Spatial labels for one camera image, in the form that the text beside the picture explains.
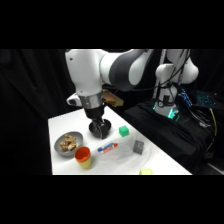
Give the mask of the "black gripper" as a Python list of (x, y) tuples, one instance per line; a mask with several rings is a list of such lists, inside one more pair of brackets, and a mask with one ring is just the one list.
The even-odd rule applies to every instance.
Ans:
[(92, 109), (84, 109), (86, 116), (91, 120), (91, 125), (94, 125), (95, 136), (105, 139), (108, 135), (108, 128), (106, 122), (103, 120), (104, 107), (99, 106)]

